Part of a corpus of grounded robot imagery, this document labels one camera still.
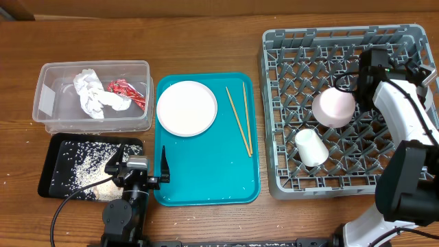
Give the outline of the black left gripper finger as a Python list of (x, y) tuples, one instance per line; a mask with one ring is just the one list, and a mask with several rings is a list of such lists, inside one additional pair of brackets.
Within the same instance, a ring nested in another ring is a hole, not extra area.
[(160, 177), (160, 181), (162, 183), (169, 183), (170, 182), (170, 170), (169, 170), (169, 165), (167, 162), (165, 146), (162, 147), (162, 151), (161, 151), (161, 177)]
[(124, 153), (125, 145), (122, 143), (115, 154), (109, 159), (109, 161), (106, 163), (106, 168), (118, 168), (120, 162), (123, 160), (123, 153)]

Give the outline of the white round plate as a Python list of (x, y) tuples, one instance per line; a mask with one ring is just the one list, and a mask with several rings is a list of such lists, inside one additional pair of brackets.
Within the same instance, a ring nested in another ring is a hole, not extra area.
[(165, 89), (158, 99), (160, 125), (178, 137), (194, 137), (209, 129), (217, 116), (212, 90), (200, 82), (181, 81)]

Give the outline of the white napkin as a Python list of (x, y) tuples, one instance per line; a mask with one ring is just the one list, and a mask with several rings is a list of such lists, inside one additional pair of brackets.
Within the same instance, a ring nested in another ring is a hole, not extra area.
[(93, 69), (83, 69), (73, 79), (76, 93), (80, 97), (82, 110), (93, 119), (104, 118), (104, 106), (115, 111), (129, 109), (132, 100), (116, 93), (104, 90), (104, 87)]

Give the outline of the red snack wrapper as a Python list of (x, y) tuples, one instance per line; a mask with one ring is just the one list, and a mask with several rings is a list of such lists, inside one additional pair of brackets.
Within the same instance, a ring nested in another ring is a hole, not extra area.
[(112, 81), (107, 86), (107, 90), (133, 100), (142, 110), (145, 110), (145, 97), (125, 79)]

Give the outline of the pink bowl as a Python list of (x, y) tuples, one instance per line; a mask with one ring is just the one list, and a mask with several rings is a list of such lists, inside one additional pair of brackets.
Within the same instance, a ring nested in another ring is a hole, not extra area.
[(323, 126), (341, 128), (353, 118), (355, 100), (350, 93), (329, 88), (314, 98), (311, 110), (315, 119)]

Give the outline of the white cup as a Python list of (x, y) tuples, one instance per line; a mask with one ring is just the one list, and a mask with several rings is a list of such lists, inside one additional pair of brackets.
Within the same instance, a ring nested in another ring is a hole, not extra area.
[(315, 130), (300, 130), (294, 137), (301, 162), (307, 167), (323, 164), (329, 157), (329, 151)]

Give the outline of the grey bowl with rice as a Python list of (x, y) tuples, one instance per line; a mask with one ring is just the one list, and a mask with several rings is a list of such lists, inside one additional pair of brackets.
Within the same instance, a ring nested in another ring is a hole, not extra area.
[(431, 92), (431, 89), (429, 87), (418, 86), (416, 88), (416, 93), (420, 103), (423, 105), (423, 108), (425, 109), (425, 111), (428, 111), (431, 108), (434, 101), (433, 93)]

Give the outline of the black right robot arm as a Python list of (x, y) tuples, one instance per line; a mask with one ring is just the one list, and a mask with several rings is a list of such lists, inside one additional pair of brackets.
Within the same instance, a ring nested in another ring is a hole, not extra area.
[(390, 246), (408, 232), (430, 239), (420, 227), (438, 221), (438, 130), (425, 106), (437, 78), (430, 66), (408, 59), (394, 64), (387, 50), (359, 55), (351, 94), (362, 110), (381, 114), (396, 146), (375, 187), (375, 203), (334, 235), (334, 246)]

